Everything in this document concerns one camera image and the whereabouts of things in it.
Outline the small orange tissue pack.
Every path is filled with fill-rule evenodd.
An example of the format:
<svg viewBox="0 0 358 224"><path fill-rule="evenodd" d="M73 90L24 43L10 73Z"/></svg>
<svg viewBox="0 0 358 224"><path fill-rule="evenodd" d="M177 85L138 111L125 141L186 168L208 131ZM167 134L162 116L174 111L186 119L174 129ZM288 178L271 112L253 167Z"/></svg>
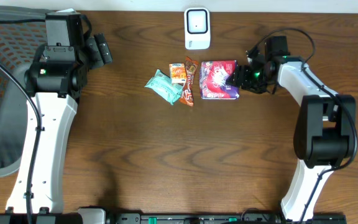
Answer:
<svg viewBox="0 0 358 224"><path fill-rule="evenodd" d="M172 83L184 84L186 82L186 69L184 63L171 63L169 65Z"/></svg>

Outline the orange brown snack bar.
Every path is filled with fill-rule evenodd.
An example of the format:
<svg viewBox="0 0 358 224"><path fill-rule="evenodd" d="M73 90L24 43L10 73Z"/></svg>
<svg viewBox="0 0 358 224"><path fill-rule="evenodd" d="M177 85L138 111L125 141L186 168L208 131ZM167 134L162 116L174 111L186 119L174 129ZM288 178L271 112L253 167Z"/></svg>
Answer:
<svg viewBox="0 0 358 224"><path fill-rule="evenodd" d="M186 81L183 86L181 98L179 100L181 103L186 104L188 106L194 106L192 88L193 88L193 81L197 68L198 68L198 62L196 60L192 60L189 57L186 57L185 60Z"/></svg>

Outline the teal snack bar wrapper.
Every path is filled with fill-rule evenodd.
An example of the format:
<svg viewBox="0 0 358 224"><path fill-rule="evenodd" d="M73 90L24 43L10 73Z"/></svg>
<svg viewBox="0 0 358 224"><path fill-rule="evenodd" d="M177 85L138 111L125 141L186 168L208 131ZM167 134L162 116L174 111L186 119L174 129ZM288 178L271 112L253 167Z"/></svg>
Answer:
<svg viewBox="0 0 358 224"><path fill-rule="evenodd" d="M155 75L147 82L145 88L150 88L171 105L180 99L183 86L172 83L170 77L157 69Z"/></svg>

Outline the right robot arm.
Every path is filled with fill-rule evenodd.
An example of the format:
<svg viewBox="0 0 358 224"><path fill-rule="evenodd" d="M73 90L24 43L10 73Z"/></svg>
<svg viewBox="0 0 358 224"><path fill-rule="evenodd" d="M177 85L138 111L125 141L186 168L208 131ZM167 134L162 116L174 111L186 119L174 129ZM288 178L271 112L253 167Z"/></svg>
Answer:
<svg viewBox="0 0 358 224"><path fill-rule="evenodd" d="M330 175L349 166L357 154L356 101L328 88L305 59L292 55L286 36L266 35L261 43L264 54L255 45L247 52L248 65L236 67L226 83L256 94L280 86L299 104L293 136L298 162L280 202L280 218L308 223Z"/></svg>

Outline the purple red snack pack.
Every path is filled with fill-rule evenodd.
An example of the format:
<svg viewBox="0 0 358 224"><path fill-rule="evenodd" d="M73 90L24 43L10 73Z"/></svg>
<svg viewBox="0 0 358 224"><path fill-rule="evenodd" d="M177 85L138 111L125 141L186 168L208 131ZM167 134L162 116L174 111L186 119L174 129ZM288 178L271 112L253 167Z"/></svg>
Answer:
<svg viewBox="0 0 358 224"><path fill-rule="evenodd" d="M226 84L234 73L236 60L205 61L200 68L200 92L204 100L236 100L239 89Z"/></svg>

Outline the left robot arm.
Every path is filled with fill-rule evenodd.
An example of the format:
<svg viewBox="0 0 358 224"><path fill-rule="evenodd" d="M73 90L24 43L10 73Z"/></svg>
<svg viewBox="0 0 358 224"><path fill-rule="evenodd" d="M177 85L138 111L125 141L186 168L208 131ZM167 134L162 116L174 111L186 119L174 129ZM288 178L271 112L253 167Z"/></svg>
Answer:
<svg viewBox="0 0 358 224"><path fill-rule="evenodd" d="M63 211L62 178L68 135L90 70L112 62L103 34L84 14L45 15L47 42L41 45L18 89L27 100L27 130L19 173L0 223L100 223L107 211L83 207Z"/></svg>

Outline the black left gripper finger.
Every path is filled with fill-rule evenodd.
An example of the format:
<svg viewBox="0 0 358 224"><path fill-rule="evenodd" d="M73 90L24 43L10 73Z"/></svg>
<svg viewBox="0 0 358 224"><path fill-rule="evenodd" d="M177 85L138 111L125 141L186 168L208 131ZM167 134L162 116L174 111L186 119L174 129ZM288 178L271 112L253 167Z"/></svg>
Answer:
<svg viewBox="0 0 358 224"><path fill-rule="evenodd" d="M99 33L94 35L95 41L97 43L97 47L99 50L99 54L101 56L101 60L104 64L112 63L112 56L106 41L106 38L103 33Z"/></svg>
<svg viewBox="0 0 358 224"><path fill-rule="evenodd" d="M102 53L99 49L99 40L96 36L90 37L85 42L89 56L89 68L96 69L104 66Z"/></svg>

